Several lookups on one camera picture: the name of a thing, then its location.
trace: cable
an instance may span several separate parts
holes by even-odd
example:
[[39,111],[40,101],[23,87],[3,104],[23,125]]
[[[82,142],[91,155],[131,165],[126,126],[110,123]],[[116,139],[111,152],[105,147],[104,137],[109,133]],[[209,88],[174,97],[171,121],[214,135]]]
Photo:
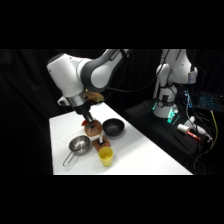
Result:
[[143,87],[141,89],[138,89],[138,90],[133,90],[133,91],[121,90],[121,89],[114,89],[114,88],[110,88],[110,87],[107,87],[107,89],[114,90],[114,91],[118,91],[118,92],[124,92],[124,93],[136,93],[136,92],[140,92],[140,91],[148,88],[155,81],[155,79],[158,77],[158,75],[160,74],[160,72],[161,72],[161,70],[162,70],[162,68],[163,68],[163,66],[164,66],[164,64],[166,62],[166,59],[167,59],[167,56],[168,56],[169,52],[170,52],[170,49],[167,51],[167,54],[166,54],[165,59],[163,61],[163,64],[162,64],[160,70],[158,71],[157,75],[152,79],[152,81],[147,86],[145,86],[145,87]]
[[[125,65],[125,69],[124,69],[124,73],[123,73],[123,76],[122,76],[122,79],[121,79],[121,81],[120,81],[120,83],[117,85],[117,87],[116,87],[116,89],[121,85],[121,83],[123,82],[123,80],[124,80],[124,77],[125,77],[125,74],[126,74],[126,71],[127,71],[127,67],[128,67],[128,57],[126,56],[126,54],[125,54],[125,52],[124,52],[124,50],[123,49],[120,49],[121,50],[121,53],[122,53],[122,55],[123,55],[123,59],[125,60],[125,63],[126,63],[126,65]],[[106,102],[106,100],[113,94],[115,92],[115,90],[112,92],[112,93],[110,93],[107,97],[106,97],[106,99],[104,100],[104,102]]]
[[211,146],[211,148],[210,148],[208,151],[206,151],[206,152],[200,154],[200,155],[197,157],[197,159],[196,159],[195,162],[194,162],[194,170],[195,170],[195,164],[196,164],[196,162],[198,161],[198,159],[199,159],[200,157],[202,157],[203,155],[208,154],[208,153],[214,148],[214,146],[215,146],[215,144],[216,144],[216,142],[217,142],[217,139],[218,139],[219,131],[218,131],[218,127],[217,127],[217,123],[216,123],[216,120],[215,120],[215,116],[214,116],[213,111],[211,111],[211,114],[212,114],[212,117],[213,117],[213,120],[214,120],[214,124],[215,124],[215,128],[216,128],[216,137],[215,137],[215,141],[213,142],[213,140],[211,140],[211,142],[212,142],[212,146]]
[[217,123],[216,123],[216,120],[215,120],[215,116],[214,116],[213,111],[211,111],[211,114],[212,114],[212,118],[214,120],[214,124],[215,124],[215,128],[216,128],[215,141],[214,141],[214,144],[212,145],[212,148],[213,148],[215,146],[215,143],[217,142],[217,139],[218,139],[218,136],[219,136],[219,130],[218,130],[218,126],[217,126]]
[[187,107],[186,107],[186,114],[187,114],[188,119],[190,119],[189,114],[188,114],[188,107],[189,107],[189,99],[188,99],[188,103],[187,103]]

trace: small object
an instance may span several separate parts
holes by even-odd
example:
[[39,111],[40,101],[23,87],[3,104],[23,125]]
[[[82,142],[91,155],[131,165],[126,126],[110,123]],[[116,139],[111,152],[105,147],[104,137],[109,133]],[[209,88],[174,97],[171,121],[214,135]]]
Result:
[[103,123],[103,130],[106,135],[117,137],[121,135],[125,128],[124,122],[119,119],[110,119]]
[[[63,163],[63,166],[68,166],[71,163],[72,159],[75,157],[75,155],[82,156],[87,154],[91,149],[91,145],[92,144],[90,138],[85,135],[73,139],[69,144],[69,149],[71,150],[71,153]],[[69,157],[72,155],[72,153],[73,153],[72,158],[69,160],[68,163],[66,163]]]
[[68,100],[63,96],[58,100],[58,105],[60,106],[70,106]]
[[88,125],[85,126],[85,133],[89,137],[95,137],[97,135],[100,135],[103,131],[103,127],[101,123],[97,120],[94,120],[94,127],[91,128]]
[[104,147],[100,149],[99,151],[100,160],[105,167],[108,167],[112,164],[113,156],[114,156],[114,152],[109,147]]
[[110,142],[107,140],[105,136],[103,136],[103,144],[100,143],[99,139],[93,141],[93,146],[97,152],[99,152],[102,148],[110,147]]
[[185,125],[182,125],[182,124],[179,124],[177,129],[180,132],[183,132],[184,134],[187,134],[187,135],[191,136],[192,138],[201,141],[201,139],[198,136],[196,136],[196,135],[194,135],[193,133],[190,132],[191,129],[189,127],[187,127]]
[[199,138],[198,136],[194,135],[193,133],[191,133],[189,131],[186,134],[189,135],[189,136],[191,136],[192,138],[198,140],[198,141],[201,141],[201,138]]
[[191,129],[185,125],[182,125],[182,124],[179,124],[177,129],[180,131],[180,132],[183,132],[184,134],[186,134],[188,131],[190,131]]
[[83,122],[82,122],[82,126],[86,126],[88,124],[88,122],[86,121],[86,120],[84,120]]

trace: black background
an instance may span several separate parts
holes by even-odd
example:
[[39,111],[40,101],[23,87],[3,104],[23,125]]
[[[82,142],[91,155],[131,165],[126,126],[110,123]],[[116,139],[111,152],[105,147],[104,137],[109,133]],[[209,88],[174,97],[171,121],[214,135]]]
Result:
[[[60,53],[96,59],[106,49],[1,49],[1,169],[2,174],[53,174],[49,118],[72,110],[59,107],[60,90],[49,76],[47,61]],[[188,50],[191,60],[192,50]],[[161,49],[134,49],[130,55],[125,79],[120,89],[135,90],[155,76],[161,60]],[[196,64],[207,71],[204,91],[224,95],[224,49],[196,49]],[[116,73],[110,87],[116,87],[124,66]],[[199,70],[200,88],[203,72]],[[153,96],[155,82],[138,93],[115,92],[107,101],[120,115]],[[105,97],[111,93],[102,93]],[[211,154],[212,162],[222,169],[222,150]]]

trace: yellow mug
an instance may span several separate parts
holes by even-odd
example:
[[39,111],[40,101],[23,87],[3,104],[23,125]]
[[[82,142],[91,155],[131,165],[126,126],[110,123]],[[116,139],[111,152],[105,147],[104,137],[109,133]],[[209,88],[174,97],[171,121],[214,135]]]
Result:
[[104,147],[104,148],[100,149],[100,151],[99,151],[100,160],[105,167],[108,167],[112,164],[113,156],[114,156],[114,152],[109,147]]

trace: white table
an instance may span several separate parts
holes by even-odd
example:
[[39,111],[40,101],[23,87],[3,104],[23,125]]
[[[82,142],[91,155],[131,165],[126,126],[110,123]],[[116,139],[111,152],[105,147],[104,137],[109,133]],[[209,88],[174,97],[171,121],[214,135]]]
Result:
[[104,167],[92,147],[87,155],[75,157],[69,167],[63,167],[70,141],[85,135],[81,127],[84,118],[73,112],[50,119],[54,175],[192,175],[106,104],[93,106],[91,114],[102,123],[110,118],[125,123],[120,137],[108,137],[114,151],[113,164]]

